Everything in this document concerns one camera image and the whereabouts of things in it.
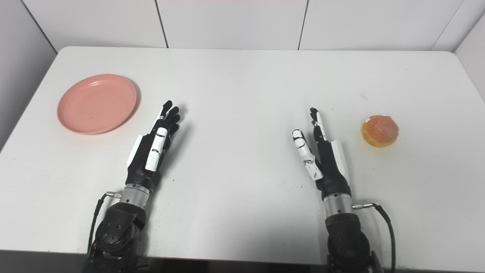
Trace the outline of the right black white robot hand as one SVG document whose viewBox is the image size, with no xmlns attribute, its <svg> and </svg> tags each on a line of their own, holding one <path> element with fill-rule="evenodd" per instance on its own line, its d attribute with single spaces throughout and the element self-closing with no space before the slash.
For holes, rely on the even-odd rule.
<svg viewBox="0 0 485 273">
<path fill-rule="evenodd" d="M 293 142 L 303 164 L 312 180 L 315 181 L 317 189 L 322 192 L 323 199 L 336 194 L 350 196 L 350 186 L 344 175 L 343 166 L 337 163 L 337 159 L 341 155 L 337 141 L 328 140 L 322 116 L 316 108 L 310 108 L 310 116 L 318 154 L 312 152 L 301 130 L 296 129 L 292 132 Z"/>
</svg>

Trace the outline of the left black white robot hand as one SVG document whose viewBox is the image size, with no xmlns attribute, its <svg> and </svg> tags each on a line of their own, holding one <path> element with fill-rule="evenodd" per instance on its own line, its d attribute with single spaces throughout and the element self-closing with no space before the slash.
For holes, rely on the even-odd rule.
<svg viewBox="0 0 485 273">
<path fill-rule="evenodd" d="M 130 154 L 125 184 L 153 191 L 161 181 L 161 165 L 179 129 L 180 109 L 171 100 L 163 104 L 150 132 L 139 135 Z"/>
</svg>

